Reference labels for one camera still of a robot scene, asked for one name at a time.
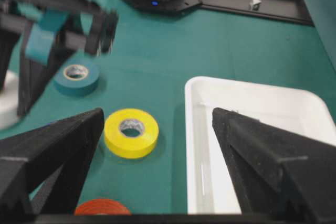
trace white plastic container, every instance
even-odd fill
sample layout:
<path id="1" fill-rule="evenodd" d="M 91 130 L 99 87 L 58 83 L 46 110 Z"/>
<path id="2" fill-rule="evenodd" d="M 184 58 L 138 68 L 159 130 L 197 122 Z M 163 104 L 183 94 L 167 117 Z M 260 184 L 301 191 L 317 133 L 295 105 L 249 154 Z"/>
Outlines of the white plastic container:
<path id="1" fill-rule="evenodd" d="M 214 108 L 336 145 L 336 127 L 317 95 L 298 89 L 195 77 L 185 85 L 189 214 L 239 214 L 239 203 L 212 128 Z"/>

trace red tape roll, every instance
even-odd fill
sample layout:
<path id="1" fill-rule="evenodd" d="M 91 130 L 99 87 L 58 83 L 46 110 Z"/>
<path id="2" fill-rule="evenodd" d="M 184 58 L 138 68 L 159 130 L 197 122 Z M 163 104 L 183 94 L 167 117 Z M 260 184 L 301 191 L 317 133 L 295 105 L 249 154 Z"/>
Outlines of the red tape roll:
<path id="1" fill-rule="evenodd" d="M 75 215 L 131 215 L 131 212 L 118 201 L 93 199 L 77 207 Z"/>

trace yellow tape roll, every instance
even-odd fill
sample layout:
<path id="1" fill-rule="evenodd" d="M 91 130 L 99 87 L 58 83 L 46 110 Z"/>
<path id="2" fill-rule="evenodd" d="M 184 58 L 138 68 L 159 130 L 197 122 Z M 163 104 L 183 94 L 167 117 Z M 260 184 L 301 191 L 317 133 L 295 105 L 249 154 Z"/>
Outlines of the yellow tape roll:
<path id="1" fill-rule="evenodd" d="M 111 152 L 124 158 L 140 158 L 152 152 L 159 135 L 156 120 L 147 112 L 138 109 L 124 109 L 111 114 L 104 129 L 106 146 Z M 126 136 L 123 131 L 137 130 L 136 137 Z"/>

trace white tray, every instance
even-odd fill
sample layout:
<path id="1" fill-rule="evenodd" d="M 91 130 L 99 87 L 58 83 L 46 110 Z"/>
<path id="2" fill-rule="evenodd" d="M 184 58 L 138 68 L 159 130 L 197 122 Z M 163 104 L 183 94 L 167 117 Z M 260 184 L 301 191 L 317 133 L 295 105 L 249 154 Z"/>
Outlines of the white tray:
<path id="1" fill-rule="evenodd" d="M 189 214 L 240 213 L 231 178 L 212 128 L 212 110 L 216 107 L 336 145 L 336 127 L 328 108 L 311 92 L 195 77 L 185 85 Z"/>

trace green mat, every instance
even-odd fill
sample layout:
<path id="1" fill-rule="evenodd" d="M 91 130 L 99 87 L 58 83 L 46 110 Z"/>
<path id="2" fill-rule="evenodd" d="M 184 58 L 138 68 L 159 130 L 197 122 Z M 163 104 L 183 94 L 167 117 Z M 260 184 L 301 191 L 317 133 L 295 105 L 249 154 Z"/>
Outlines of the green mat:
<path id="1" fill-rule="evenodd" d="M 135 214 L 187 211 L 184 85 L 194 76 L 306 89 L 336 119 L 336 74 L 314 27 L 203 9 L 167 17 L 122 0 L 96 1 L 120 16 L 112 55 L 94 59 L 101 71 L 97 90 L 72 98 L 51 83 L 22 122 L 0 132 L 5 138 L 95 107 L 106 117 L 123 108 L 151 113 L 160 127 L 153 153 L 124 160 L 101 138 L 80 203 L 107 197 Z M 16 72 L 18 52 L 10 65 Z"/>
<path id="2" fill-rule="evenodd" d="M 329 57 L 336 68 L 335 0 L 304 0 Z"/>

